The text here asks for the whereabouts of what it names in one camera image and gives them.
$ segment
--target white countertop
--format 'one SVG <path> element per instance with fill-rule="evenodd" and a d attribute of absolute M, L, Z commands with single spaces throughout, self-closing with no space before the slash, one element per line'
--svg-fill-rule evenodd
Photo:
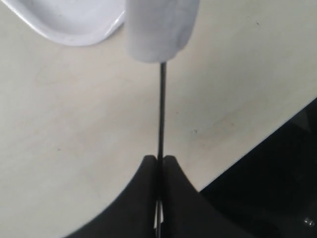
<path fill-rule="evenodd" d="M 197 189 L 317 96 L 316 11 L 313 0 L 202 0 L 168 64 L 165 137 Z M 156 154 L 159 66 L 126 54 L 124 28 L 70 48 L 3 4 L 0 18 L 0 237 L 58 238 Z"/>

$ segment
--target white bowl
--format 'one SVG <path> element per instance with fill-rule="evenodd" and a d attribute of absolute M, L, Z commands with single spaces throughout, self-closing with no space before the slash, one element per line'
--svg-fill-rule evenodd
<path fill-rule="evenodd" d="M 2 0 L 42 36 L 68 46 L 96 44 L 124 21 L 125 0 Z"/>

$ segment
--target metal rod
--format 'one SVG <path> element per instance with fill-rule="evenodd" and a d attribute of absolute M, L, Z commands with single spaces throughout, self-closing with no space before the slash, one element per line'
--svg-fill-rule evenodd
<path fill-rule="evenodd" d="M 157 238 L 161 238 L 161 180 L 162 163 L 164 152 L 164 126 L 165 126 L 165 96 L 166 96 L 166 62 L 160 64 L 160 87 L 159 87 L 159 132 L 158 132 L 158 205 L 157 205 Z"/>

